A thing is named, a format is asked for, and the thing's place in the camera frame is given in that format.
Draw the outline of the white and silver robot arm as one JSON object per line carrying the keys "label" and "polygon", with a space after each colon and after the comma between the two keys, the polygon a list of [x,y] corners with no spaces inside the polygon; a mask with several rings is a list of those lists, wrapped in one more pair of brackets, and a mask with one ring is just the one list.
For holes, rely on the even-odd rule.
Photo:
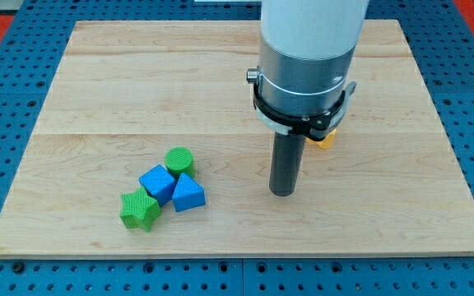
{"label": "white and silver robot arm", "polygon": [[369,0],[262,0],[258,66],[249,69],[258,117],[273,131],[321,141],[345,116],[347,73]]}

